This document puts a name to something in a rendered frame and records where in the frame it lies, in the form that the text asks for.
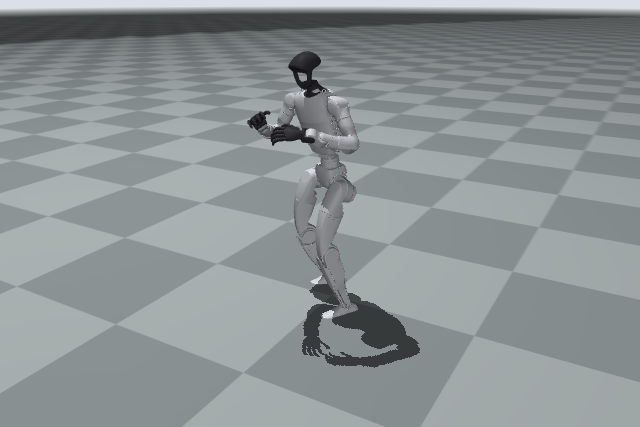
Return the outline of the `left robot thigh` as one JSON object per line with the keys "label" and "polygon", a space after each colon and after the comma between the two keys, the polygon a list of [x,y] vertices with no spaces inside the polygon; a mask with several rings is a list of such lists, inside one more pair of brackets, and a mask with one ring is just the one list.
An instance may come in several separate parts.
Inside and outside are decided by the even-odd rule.
{"label": "left robot thigh", "polygon": [[355,198],[355,195],[355,186],[341,175],[338,175],[337,180],[331,183],[325,194],[316,225],[317,256],[323,263],[323,256],[330,247],[338,250],[331,242],[344,214],[342,202],[351,202]]}

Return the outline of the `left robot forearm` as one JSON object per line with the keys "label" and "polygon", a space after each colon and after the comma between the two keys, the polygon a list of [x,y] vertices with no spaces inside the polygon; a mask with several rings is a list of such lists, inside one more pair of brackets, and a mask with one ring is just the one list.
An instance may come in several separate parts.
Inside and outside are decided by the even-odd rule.
{"label": "left robot forearm", "polygon": [[312,128],[307,129],[304,136],[315,139],[314,143],[308,144],[313,144],[318,148],[331,149],[335,152],[340,152],[341,150],[353,150],[357,149],[359,146],[358,140],[353,136],[332,136],[323,132],[318,132]]}

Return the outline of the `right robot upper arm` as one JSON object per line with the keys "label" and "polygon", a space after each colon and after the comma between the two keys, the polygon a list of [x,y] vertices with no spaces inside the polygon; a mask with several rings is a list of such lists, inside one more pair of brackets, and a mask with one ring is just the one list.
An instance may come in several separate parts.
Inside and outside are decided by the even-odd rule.
{"label": "right robot upper arm", "polygon": [[[294,106],[294,97],[298,92],[288,93],[284,98],[284,104],[281,108],[281,111],[278,115],[277,124],[275,127],[282,127],[283,124],[290,124],[293,119],[293,116],[296,113]],[[276,138],[277,139],[277,138]]]}

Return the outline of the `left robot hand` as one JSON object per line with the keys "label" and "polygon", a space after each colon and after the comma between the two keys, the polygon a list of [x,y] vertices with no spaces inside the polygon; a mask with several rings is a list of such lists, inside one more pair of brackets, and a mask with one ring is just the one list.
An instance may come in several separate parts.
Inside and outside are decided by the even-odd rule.
{"label": "left robot hand", "polygon": [[307,128],[303,128],[301,131],[298,127],[294,127],[288,123],[283,124],[282,127],[275,127],[273,133],[271,133],[272,146],[280,141],[301,140],[302,143],[314,143],[314,138],[304,136],[306,130]]}

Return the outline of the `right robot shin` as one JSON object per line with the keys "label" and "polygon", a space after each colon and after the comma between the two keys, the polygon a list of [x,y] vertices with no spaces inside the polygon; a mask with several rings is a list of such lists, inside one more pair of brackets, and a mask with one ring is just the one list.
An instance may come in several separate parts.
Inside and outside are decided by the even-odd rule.
{"label": "right robot shin", "polygon": [[[304,243],[301,239],[298,238],[298,236],[296,235],[297,239],[299,240],[300,244],[302,245],[302,247],[304,248],[305,252],[307,253],[307,255],[309,256],[309,258],[312,260],[312,262],[317,265],[317,267],[319,268],[319,270],[321,271],[319,264],[317,262],[316,257],[317,256],[317,248],[316,248],[316,240],[311,243],[311,244],[307,244]],[[319,259],[320,260],[320,259]],[[321,261],[320,261],[321,262]],[[323,262],[321,262],[323,263]],[[321,271],[322,272],[322,271]]]}

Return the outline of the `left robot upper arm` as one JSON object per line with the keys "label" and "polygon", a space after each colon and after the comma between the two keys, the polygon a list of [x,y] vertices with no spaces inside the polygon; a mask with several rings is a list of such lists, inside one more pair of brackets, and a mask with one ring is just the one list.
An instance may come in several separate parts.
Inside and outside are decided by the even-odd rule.
{"label": "left robot upper arm", "polygon": [[[346,99],[338,96],[328,96],[327,111],[330,115],[333,115],[339,130],[344,136],[353,136],[358,140],[355,127],[349,113],[349,103]],[[358,140],[359,142],[359,140]],[[359,146],[358,146],[359,148]],[[357,148],[357,149],[358,149]],[[357,149],[353,150],[341,150],[344,154],[351,154]]]}

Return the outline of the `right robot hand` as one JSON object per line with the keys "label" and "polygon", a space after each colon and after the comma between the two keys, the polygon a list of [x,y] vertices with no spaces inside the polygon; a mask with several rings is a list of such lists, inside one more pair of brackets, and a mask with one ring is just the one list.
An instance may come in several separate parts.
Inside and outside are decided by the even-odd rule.
{"label": "right robot hand", "polygon": [[[251,128],[253,128],[253,126],[254,126],[254,128],[255,128],[256,130],[260,129],[260,128],[261,128],[261,127],[263,127],[265,124],[267,125],[267,122],[266,122],[266,120],[265,120],[265,119],[266,119],[266,116],[265,116],[265,115],[267,115],[267,114],[269,115],[269,114],[270,114],[270,112],[269,112],[269,111],[265,111],[265,112],[263,112],[263,113],[262,113],[262,112],[260,111],[259,113],[255,114],[253,117],[251,117],[251,119],[250,119],[250,120],[248,120],[248,121],[247,121],[248,125],[249,125]],[[253,125],[253,126],[252,126],[252,125]]]}

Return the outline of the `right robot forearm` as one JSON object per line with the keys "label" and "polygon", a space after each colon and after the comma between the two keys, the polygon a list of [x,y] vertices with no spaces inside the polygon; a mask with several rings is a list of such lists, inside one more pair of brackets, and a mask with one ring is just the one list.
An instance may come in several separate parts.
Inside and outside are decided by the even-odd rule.
{"label": "right robot forearm", "polygon": [[260,135],[263,135],[263,137],[265,137],[266,139],[271,139],[271,133],[273,133],[273,129],[275,128],[274,125],[265,124],[263,127],[261,127],[260,129],[258,129],[257,131],[259,132]]}

